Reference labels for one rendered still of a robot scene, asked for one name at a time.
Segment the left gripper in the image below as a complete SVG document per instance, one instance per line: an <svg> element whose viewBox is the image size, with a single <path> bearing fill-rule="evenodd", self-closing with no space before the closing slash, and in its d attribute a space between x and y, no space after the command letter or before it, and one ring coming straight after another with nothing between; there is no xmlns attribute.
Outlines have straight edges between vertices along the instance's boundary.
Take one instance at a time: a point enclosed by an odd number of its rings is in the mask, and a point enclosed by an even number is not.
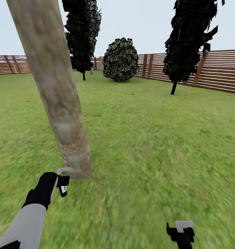
<svg viewBox="0 0 235 249"><path fill-rule="evenodd" d="M69 176L63 176L63 177L59 176L59 177L61 179L61 182L59 183L57 187L69 185L69 179L70 179Z"/></svg>

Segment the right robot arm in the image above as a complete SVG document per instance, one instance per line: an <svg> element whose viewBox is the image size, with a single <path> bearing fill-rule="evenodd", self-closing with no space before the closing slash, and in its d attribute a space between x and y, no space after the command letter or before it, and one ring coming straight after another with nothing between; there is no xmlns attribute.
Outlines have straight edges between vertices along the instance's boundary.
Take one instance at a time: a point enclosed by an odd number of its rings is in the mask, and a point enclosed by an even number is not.
<svg viewBox="0 0 235 249"><path fill-rule="evenodd" d="M194 222L191 220L175 221L176 228L170 228L167 223L166 231L171 236L171 240L177 242L179 249L192 249L191 242L194 242L195 236L192 227Z"/></svg>

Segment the pesticide atomizer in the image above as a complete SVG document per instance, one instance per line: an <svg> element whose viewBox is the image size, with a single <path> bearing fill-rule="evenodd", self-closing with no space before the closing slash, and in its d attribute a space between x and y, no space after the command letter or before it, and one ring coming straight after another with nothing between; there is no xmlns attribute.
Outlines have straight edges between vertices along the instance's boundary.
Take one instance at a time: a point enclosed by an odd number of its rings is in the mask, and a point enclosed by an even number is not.
<svg viewBox="0 0 235 249"><path fill-rule="evenodd" d="M60 190L61 197L65 197L67 195L66 186L60 186L59 190Z"/></svg>

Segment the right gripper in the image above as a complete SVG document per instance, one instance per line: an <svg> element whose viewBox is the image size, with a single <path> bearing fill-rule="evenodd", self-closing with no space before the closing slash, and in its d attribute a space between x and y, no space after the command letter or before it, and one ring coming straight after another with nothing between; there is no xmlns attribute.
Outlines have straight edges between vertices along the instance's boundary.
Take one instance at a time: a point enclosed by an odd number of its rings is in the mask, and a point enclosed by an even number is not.
<svg viewBox="0 0 235 249"><path fill-rule="evenodd" d="M177 231L177 228L170 228L169 224L167 223L166 231L167 231L167 234L171 236L172 241L177 242L177 244L181 239L187 240L189 243L194 242L193 236L195 236L195 234L194 234L192 227L183 228L183 230L184 230L184 233L179 233Z"/></svg>

